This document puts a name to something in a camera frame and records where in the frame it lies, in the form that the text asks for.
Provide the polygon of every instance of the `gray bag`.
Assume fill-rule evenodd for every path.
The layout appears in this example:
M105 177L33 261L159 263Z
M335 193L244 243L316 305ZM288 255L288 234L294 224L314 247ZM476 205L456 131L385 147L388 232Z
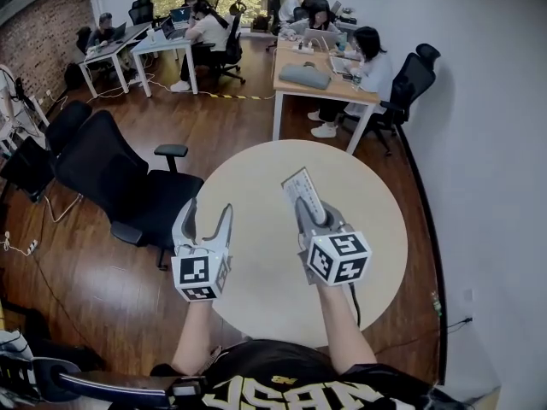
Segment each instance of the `gray bag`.
M318 90L326 90L331 83L331 76L320 72L311 65L286 64L281 68L279 79L295 84L311 86Z

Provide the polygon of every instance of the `desk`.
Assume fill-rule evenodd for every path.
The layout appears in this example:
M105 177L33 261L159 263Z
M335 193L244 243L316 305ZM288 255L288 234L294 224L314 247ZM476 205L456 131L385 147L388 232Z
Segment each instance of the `desk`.
M284 95L318 97L321 99L340 100L344 102L361 103L367 105L365 108L357 128L353 133L350 145L346 152L353 154L362 133L373 113L374 106L379 103L379 97L376 93L365 92L363 90L355 91L351 87L350 82L342 79L342 76L335 74L331 69L329 55L326 52L316 51L313 55L302 55L296 53L291 48L295 43L290 41L278 42L277 56L275 57L275 70L273 74L273 89L275 90L275 111L273 113L273 136L272 140L279 139L279 131L281 128L281 116L283 114L283 97ZM318 90L309 86L293 84L279 79L279 73L286 64L303 65L305 62L313 62L316 68L322 72L329 72L332 80L326 90Z
M373 250L364 279L356 283L361 328L368 327L399 289L408 241L395 198L355 157L304 140L244 150L207 179L197 195L196 222L197 237L210 237L222 209L233 205L232 271L222 297L213 304L215 311L253 338L316 348L326 345L321 305L297 257L297 219L281 190L281 182L304 166L320 198L362 231Z
M135 63L137 64L138 75L140 80L143 83L144 92L147 97L152 96L150 91L150 86L148 85L148 80L143 68L143 63L140 61L140 55L144 53L153 53L164 50L177 50L185 49L186 58L188 59L188 68L190 69L190 81L191 81L191 91L194 94L197 94L197 80L196 73L194 70L194 60L191 56L191 40L184 38L176 39L166 39L163 30L158 30L154 32L154 43L152 43L151 38L146 37L135 47L133 47L132 53L135 57Z
M138 35L140 35L142 32L147 30L149 27L150 27L150 23L143 23L143 24L137 24L136 26L130 26L126 29L126 34L124 35L121 44L118 44L114 41L110 43L109 45L107 45L106 47L103 47L98 53L93 53L89 58L83 59L82 61L78 62L79 69L82 71L82 74L84 75L85 82L87 83L87 86L89 87L89 91L91 91L93 98L97 98L98 94L97 94L97 91L95 90L95 87L93 86L93 81L91 80L91 77L89 73L87 72L85 65L86 64L89 65L93 62L103 61L105 59L112 59L116 72L118 73L118 79L120 80L120 84L121 84L121 87L123 88L123 92L128 93L129 88L127 87L126 78L124 78L123 72L121 71L120 63L118 62L118 53L120 52L120 50L126 47Z

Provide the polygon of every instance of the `white wall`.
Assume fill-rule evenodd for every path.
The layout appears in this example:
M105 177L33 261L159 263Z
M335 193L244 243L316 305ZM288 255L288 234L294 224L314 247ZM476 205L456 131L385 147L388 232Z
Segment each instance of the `white wall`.
M103 0L117 22L133 0ZM500 409L547 402L547 0L340 0L376 26L395 67L436 46L438 80L405 126L444 264L447 388L501 383ZM474 301L463 301L472 289Z

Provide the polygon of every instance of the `chair seat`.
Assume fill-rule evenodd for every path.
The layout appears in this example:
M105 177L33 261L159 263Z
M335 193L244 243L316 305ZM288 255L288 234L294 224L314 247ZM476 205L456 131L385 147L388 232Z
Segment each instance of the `chair seat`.
M120 222L144 232L144 244L172 249L173 223L182 207L197 196L202 185L203 180L196 176L151 170L146 176L138 212Z

